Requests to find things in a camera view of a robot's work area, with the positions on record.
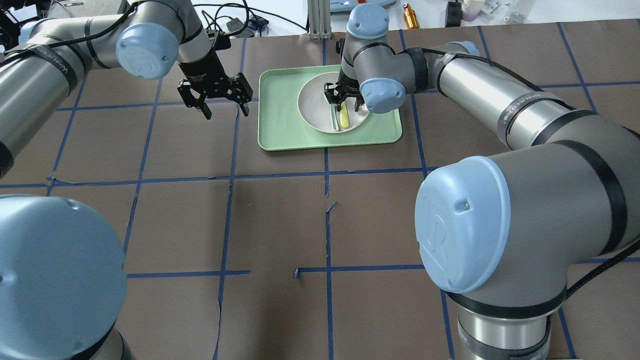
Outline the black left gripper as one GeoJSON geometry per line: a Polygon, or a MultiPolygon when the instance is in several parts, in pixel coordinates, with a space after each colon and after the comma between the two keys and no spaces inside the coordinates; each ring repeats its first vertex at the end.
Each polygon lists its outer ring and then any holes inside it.
{"type": "Polygon", "coordinates": [[[178,66],[185,79],[179,82],[177,91],[187,108],[197,109],[206,120],[211,120],[212,112],[206,104],[206,98],[225,98],[238,104],[243,116],[249,116],[248,104],[252,102],[254,94],[252,87],[242,72],[233,77],[226,75],[214,47],[201,59],[191,63],[178,62],[178,66]],[[192,91],[196,91],[199,97],[196,98],[192,91]]]}

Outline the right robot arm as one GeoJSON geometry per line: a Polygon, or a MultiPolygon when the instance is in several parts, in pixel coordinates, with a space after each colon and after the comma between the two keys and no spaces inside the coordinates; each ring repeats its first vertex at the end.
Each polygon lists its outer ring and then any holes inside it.
{"type": "Polygon", "coordinates": [[[467,360],[544,360],[553,313],[592,278],[639,248],[639,135],[567,105],[471,41],[395,52],[375,3],[350,12],[338,109],[384,114],[436,89],[509,150],[426,176],[414,206],[423,266],[457,304],[467,360]]]}

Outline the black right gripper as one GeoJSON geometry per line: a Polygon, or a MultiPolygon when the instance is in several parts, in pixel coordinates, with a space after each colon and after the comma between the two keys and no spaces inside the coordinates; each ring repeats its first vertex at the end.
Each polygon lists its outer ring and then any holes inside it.
{"type": "Polygon", "coordinates": [[[354,77],[355,75],[345,74],[345,71],[341,68],[336,83],[326,82],[324,84],[323,94],[335,112],[341,110],[342,101],[345,101],[346,98],[355,98],[355,112],[358,112],[365,106],[365,100],[360,91],[360,84],[354,77]]]}

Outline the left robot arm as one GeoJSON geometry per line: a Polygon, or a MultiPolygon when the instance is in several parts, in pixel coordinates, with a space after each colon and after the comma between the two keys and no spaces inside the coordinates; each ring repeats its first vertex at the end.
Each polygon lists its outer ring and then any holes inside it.
{"type": "Polygon", "coordinates": [[[129,278],[117,328],[138,359],[217,360],[242,112],[215,100],[206,120],[163,98],[177,86],[89,69],[54,114],[66,121],[35,187],[103,212],[119,235],[129,278]]]}

